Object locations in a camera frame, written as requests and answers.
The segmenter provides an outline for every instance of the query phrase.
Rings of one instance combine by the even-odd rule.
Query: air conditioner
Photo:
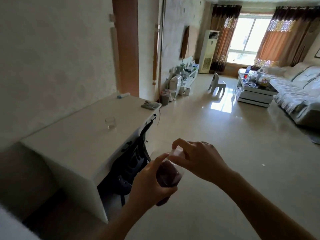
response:
[[[199,73],[209,73],[214,50],[219,36],[219,31],[206,30],[199,59]]]

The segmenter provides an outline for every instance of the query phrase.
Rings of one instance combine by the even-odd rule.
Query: window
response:
[[[271,18],[272,15],[240,15],[234,29],[227,62],[253,65]]]

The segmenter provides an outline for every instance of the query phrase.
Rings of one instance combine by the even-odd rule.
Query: brown curtain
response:
[[[226,67],[227,54],[235,31],[242,6],[214,5],[210,30],[220,31],[213,55],[210,72],[223,72]]]
[[[277,7],[261,42],[255,66],[294,66],[318,35],[320,6]]]

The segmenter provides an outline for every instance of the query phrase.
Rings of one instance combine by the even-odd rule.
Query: sofa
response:
[[[262,67],[262,77],[278,91],[275,102],[297,125],[320,129],[320,66]]]

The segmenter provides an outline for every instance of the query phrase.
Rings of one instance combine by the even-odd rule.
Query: white plastic stool chair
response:
[[[226,83],[224,81],[221,81],[221,83],[219,83],[219,75],[217,73],[214,74],[212,81],[210,83],[210,87],[209,87],[209,89],[211,89],[210,93],[214,93],[214,90],[216,88],[219,88],[219,91],[223,89],[222,94],[224,94],[226,90]]]

